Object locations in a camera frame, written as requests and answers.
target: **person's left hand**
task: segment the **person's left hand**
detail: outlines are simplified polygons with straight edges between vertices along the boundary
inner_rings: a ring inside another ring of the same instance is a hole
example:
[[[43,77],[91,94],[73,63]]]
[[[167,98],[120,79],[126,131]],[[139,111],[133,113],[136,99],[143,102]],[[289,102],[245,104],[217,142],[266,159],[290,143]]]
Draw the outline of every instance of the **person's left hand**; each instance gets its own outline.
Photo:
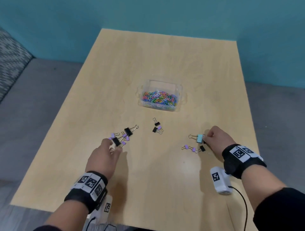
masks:
[[[116,147],[115,150],[110,153],[109,147],[112,144],[112,140],[102,140],[101,145],[94,149],[91,156],[89,157],[86,165],[86,172],[96,171],[103,174],[108,181],[110,180],[114,174],[117,161],[122,152],[122,148]]]

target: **hand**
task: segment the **hand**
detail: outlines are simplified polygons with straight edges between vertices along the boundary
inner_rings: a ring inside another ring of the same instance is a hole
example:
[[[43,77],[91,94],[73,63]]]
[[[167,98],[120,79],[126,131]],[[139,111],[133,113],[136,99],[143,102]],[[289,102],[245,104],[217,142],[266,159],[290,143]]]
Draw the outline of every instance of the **hand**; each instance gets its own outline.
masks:
[[[210,146],[216,158],[224,161],[222,152],[231,144],[236,144],[232,137],[217,126],[213,126],[210,131],[203,136],[203,140]]]
[[[108,181],[110,180],[114,174],[117,161],[122,152],[122,148],[116,147],[115,150],[110,153],[109,147],[112,144],[112,140],[102,140],[101,145],[94,149],[91,156],[89,157],[86,165],[86,172],[96,171],[103,174]]]

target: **wooden table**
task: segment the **wooden table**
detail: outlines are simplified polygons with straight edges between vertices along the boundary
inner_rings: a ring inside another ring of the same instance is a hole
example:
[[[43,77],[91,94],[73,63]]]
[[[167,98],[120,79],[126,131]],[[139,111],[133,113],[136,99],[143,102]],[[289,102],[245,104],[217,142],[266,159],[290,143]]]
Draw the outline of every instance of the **wooden table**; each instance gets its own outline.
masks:
[[[152,74],[183,86],[178,112],[138,105]],[[153,117],[164,133],[153,133]],[[139,125],[108,185],[111,222],[154,230],[242,230],[236,192],[217,194],[210,155],[189,134],[213,125],[258,152],[236,42],[102,29],[11,204],[55,211],[112,132]],[[246,197],[241,181],[233,186]],[[247,230],[256,230],[249,207]]]

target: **plastic container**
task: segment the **plastic container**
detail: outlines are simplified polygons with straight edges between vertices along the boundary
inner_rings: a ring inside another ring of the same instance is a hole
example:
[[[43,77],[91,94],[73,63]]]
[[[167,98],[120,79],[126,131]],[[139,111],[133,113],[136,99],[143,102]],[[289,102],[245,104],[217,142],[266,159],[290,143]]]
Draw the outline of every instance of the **plastic container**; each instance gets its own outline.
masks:
[[[143,85],[140,103],[143,107],[173,112],[180,106],[181,96],[181,85],[147,80]]]

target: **black wrist strap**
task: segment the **black wrist strap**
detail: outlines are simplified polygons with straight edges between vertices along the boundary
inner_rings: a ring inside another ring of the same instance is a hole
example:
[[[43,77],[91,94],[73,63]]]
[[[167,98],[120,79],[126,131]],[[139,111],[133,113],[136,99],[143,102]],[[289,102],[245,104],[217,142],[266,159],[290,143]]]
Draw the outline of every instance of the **black wrist strap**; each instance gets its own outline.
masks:
[[[222,152],[222,156],[226,173],[238,179],[241,179],[242,173],[251,165],[267,167],[258,154],[239,144],[232,144],[226,147]]]
[[[103,174],[95,171],[86,172],[73,185],[64,201],[75,200],[82,202],[88,208],[90,214],[93,210],[100,208],[108,193],[107,184],[108,180]]]

